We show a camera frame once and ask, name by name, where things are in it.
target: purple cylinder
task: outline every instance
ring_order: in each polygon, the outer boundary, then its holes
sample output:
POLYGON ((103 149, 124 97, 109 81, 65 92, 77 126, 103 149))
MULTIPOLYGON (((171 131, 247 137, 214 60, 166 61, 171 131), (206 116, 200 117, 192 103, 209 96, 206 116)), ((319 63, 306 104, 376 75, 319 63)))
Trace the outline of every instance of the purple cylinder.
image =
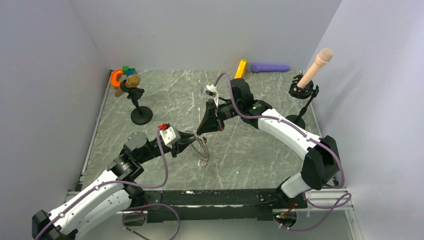
POLYGON ((250 71, 252 73, 259 72, 287 72, 290 67, 287 65, 266 65, 266 64, 252 64, 250 65, 250 71))

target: yellow block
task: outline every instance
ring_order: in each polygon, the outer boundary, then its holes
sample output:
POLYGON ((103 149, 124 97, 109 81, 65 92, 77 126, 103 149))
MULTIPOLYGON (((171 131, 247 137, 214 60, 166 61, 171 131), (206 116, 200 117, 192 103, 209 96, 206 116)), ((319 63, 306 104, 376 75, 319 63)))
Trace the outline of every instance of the yellow block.
POLYGON ((240 64, 238 65, 237 72, 235 73, 235 79, 241 79, 245 75, 246 72, 246 65, 247 65, 246 59, 242 59, 240 61, 240 64))

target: round black base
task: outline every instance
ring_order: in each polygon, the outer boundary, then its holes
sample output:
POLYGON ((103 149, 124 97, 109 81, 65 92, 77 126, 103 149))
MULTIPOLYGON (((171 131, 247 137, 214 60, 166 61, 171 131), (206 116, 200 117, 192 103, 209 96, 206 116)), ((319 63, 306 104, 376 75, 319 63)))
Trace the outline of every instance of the round black base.
POLYGON ((145 125, 153 118, 153 112, 146 106, 140 106, 141 113, 136 109, 131 112, 131 120, 134 124, 145 125))
POLYGON ((297 121, 297 123, 295 123, 295 120, 296 120, 297 117, 298 117, 297 115, 288 115, 285 118, 287 120, 289 120, 290 122, 296 124, 299 128, 305 129, 306 123, 302 118, 300 118, 299 121, 297 121))

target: orange ring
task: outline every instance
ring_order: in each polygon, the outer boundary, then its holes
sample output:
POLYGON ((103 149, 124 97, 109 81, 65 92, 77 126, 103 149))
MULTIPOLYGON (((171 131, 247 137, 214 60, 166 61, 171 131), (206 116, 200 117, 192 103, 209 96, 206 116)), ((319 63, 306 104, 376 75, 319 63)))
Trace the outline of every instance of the orange ring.
POLYGON ((122 69, 116 69, 115 71, 113 71, 110 75, 110 85, 114 86, 115 88, 119 88, 121 82, 118 81, 118 78, 123 74, 124 72, 122 71, 122 69))

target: gray marble surface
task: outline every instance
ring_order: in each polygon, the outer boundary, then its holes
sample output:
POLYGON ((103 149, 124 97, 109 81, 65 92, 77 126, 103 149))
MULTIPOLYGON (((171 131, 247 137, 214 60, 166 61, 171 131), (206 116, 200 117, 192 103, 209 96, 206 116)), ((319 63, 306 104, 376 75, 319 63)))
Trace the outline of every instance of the gray marble surface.
MULTIPOLYGON (((145 132, 149 140, 156 137, 156 128, 170 123, 180 131, 195 131, 203 118, 208 96, 200 95, 202 85, 212 84, 221 70, 146 70, 141 71, 140 88, 145 90, 139 103, 152 109, 150 123, 138 126, 131 122, 134 109, 123 95, 114 97, 111 87, 97 129, 84 187, 93 182, 121 151, 128 136, 145 132)), ((234 77, 235 71, 229 71, 234 77)), ((299 100, 288 94, 293 77, 299 71, 247 72, 244 76, 256 99, 273 106, 281 115, 297 114, 307 100, 299 100)), ((217 85, 220 97, 229 98, 226 79, 217 85)), ((311 109, 303 119, 306 130, 318 134, 311 109)), ((205 167, 199 157, 186 149, 177 158, 168 153, 169 179, 164 190, 194 189, 253 189, 275 188, 283 180, 298 173, 301 159, 293 150, 272 135, 248 126, 239 117, 225 121, 222 132, 206 133, 210 159, 205 167)), ((144 173, 137 183, 160 184, 164 166, 160 157, 143 164, 144 173)))

